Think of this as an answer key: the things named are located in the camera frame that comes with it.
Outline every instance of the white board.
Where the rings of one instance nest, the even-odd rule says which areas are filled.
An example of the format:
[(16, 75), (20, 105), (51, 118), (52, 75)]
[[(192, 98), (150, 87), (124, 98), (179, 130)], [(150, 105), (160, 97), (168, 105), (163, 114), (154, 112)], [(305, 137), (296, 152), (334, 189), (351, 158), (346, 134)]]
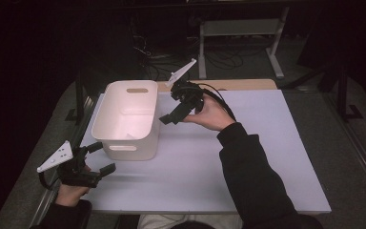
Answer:
[[(259, 134), (272, 168), (281, 176), (295, 209), (328, 213), (331, 207), (305, 152), (287, 103), (280, 90), (221, 92), (248, 134)], [(178, 102), (160, 93), (162, 115)], [(81, 146), (95, 142), (92, 123)], [(222, 174), (216, 139), (218, 132), (192, 123), (161, 124), (158, 151), (148, 161), (113, 161), (103, 150), (88, 155), (87, 164), (98, 171), (115, 162), (116, 171), (84, 196), (93, 211), (142, 214), (235, 213)]]

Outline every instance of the white plastic bin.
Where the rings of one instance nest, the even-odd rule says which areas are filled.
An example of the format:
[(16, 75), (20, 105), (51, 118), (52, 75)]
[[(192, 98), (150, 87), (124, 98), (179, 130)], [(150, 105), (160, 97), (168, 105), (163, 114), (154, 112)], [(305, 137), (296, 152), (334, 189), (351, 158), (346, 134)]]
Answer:
[(109, 84), (91, 135), (103, 143), (114, 160), (148, 160), (155, 156), (160, 113), (156, 108), (157, 84), (151, 80)]

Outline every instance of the black sleeve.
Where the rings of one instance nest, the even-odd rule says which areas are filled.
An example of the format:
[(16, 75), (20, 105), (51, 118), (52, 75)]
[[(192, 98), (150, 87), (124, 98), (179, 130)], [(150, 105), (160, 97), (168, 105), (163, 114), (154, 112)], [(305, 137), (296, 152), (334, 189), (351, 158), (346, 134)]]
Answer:
[(280, 176), (270, 167), (258, 135), (234, 123), (218, 135), (224, 177), (244, 228), (300, 228)]
[(75, 207), (65, 207), (53, 203), (39, 225), (31, 229), (74, 229), (81, 224), (88, 223), (92, 204), (86, 200), (79, 200)]

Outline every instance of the beige pants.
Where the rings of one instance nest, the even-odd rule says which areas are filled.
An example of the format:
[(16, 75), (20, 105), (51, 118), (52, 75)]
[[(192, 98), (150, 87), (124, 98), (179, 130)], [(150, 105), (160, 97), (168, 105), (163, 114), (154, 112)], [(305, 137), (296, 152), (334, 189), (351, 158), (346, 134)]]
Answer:
[(206, 223), (215, 229), (240, 229), (239, 215), (141, 215), (138, 229), (170, 229), (187, 220)]

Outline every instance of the human hand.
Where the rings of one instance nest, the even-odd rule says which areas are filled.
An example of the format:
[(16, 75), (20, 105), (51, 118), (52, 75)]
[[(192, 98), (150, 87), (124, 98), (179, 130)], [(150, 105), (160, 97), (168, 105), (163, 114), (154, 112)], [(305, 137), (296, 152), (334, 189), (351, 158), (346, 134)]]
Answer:
[(87, 194), (91, 188), (81, 186), (70, 186), (61, 184), (58, 190), (58, 196), (55, 203), (66, 207), (74, 207), (78, 204), (79, 199)]
[(207, 94), (203, 95), (204, 106), (201, 112), (189, 114), (183, 122), (192, 122), (212, 131), (222, 131), (227, 126), (235, 123), (225, 109), (215, 99)]

